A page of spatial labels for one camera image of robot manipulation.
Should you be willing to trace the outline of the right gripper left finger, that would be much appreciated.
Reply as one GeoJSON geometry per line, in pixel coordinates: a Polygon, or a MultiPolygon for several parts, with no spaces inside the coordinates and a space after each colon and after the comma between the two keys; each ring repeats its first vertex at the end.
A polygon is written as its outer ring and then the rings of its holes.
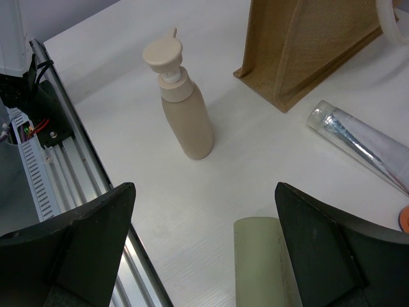
{"type": "Polygon", "coordinates": [[[125,182],[1,236],[1,306],[108,306],[136,190],[125,182]]]}

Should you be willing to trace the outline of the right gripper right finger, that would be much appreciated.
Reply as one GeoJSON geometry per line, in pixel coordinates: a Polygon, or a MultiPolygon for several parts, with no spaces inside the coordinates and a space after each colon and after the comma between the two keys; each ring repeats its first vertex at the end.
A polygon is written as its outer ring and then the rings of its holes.
{"type": "Polygon", "coordinates": [[[408,234],[284,182],[275,203],[304,306],[408,306],[408,234]]]}

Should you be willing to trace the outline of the orange spray bottle blue top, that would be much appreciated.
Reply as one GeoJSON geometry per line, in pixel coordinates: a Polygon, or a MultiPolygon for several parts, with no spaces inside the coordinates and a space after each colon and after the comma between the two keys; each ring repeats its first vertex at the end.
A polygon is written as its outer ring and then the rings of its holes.
{"type": "Polygon", "coordinates": [[[399,213],[399,226],[405,233],[409,233],[409,206],[401,210],[399,213]]]}

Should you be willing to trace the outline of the brown canvas tote bag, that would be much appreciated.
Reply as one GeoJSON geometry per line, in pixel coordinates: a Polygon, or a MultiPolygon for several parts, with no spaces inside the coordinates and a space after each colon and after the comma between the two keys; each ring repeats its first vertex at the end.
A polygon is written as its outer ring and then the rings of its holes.
{"type": "Polygon", "coordinates": [[[242,66],[234,72],[283,113],[384,34],[408,43],[399,1],[252,1],[242,66]]]}

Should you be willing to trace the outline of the pale green bottle white cap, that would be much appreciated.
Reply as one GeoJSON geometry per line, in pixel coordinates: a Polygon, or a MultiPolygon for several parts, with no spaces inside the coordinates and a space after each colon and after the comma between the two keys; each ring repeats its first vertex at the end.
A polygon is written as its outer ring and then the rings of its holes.
{"type": "Polygon", "coordinates": [[[301,306],[279,220],[246,217],[233,224],[237,306],[301,306]]]}

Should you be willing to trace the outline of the silver squeeze tube clear cap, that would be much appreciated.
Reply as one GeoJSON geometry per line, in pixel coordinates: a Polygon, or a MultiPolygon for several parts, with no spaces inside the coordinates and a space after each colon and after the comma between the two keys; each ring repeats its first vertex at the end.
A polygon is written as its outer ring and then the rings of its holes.
{"type": "Polygon", "coordinates": [[[408,195],[408,147],[322,100],[306,124],[408,195]]]}

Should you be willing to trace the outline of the beige pump dispenser bottle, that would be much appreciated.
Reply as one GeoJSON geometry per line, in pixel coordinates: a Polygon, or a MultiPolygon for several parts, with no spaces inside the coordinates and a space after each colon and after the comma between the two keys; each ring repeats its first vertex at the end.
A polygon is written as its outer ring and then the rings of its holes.
{"type": "Polygon", "coordinates": [[[172,28],[143,50],[143,60],[158,74],[162,108],[183,152],[193,160],[213,149],[214,131],[201,90],[181,64],[183,45],[172,28]]]}

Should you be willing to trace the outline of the aluminium mounting rail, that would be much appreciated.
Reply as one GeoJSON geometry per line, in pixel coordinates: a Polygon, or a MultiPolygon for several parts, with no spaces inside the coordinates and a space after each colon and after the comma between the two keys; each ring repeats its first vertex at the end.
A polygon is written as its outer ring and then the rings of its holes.
{"type": "MultiPolygon", "coordinates": [[[[54,65],[45,69],[42,80],[48,80],[53,86],[73,129],[73,136],[62,143],[43,148],[61,213],[64,213],[94,200],[113,186],[54,65]]],[[[172,306],[133,227],[130,227],[125,240],[110,305],[172,306]]]]}

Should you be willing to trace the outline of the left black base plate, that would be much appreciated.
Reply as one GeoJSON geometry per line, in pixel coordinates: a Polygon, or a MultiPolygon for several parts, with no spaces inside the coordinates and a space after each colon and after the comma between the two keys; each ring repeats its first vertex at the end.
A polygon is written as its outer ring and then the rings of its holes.
{"type": "Polygon", "coordinates": [[[1,75],[1,101],[22,111],[36,127],[42,148],[52,147],[73,136],[56,92],[48,80],[36,83],[25,77],[1,75]]]}

